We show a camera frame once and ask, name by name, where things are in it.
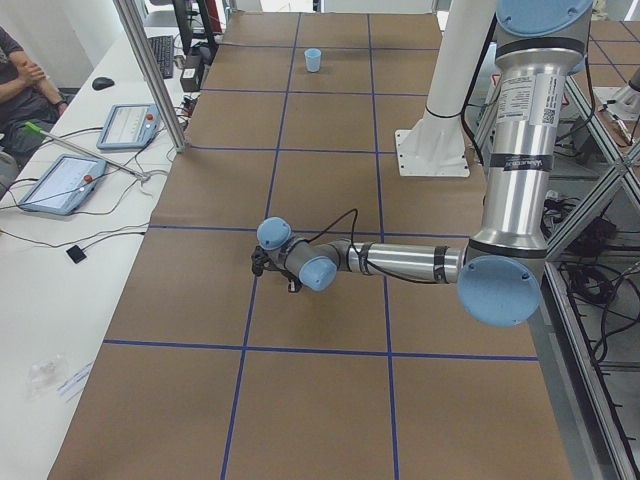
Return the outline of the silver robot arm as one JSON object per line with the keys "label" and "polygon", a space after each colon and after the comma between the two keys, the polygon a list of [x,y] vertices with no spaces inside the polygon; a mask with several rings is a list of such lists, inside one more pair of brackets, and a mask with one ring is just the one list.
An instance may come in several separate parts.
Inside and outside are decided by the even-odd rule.
{"label": "silver robot arm", "polygon": [[554,164],[566,78],[584,62],[588,1],[455,1],[421,120],[396,134],[400,172],[455,176],[466,167],[460,116],[485,40],[500,71],[493,149],[479,231],[465,248],[357,243],[314,244],[278,217],[258,227],[255,275],[286,276],[294,287],[326,289],[340,271],[457,287],[465,310],[498,327],[527,321],[540,302],[547,254],[543,204]]}

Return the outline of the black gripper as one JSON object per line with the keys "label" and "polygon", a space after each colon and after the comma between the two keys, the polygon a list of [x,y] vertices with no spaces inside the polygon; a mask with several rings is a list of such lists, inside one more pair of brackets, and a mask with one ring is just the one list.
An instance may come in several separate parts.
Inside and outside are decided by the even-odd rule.
{"label": "black gripper", "polygon": [[288,286],[287,286],[287,290],[289,292],[297,292],[298,291],[298,286],[297,285],[300,284],[300,281],[293,273],[289,272],[285,268],[279,267],[276,264],[273,265],[273,269],[275,271],[278,271],[282,276],[284,276],[287,279],[287,281],[289,282]]}

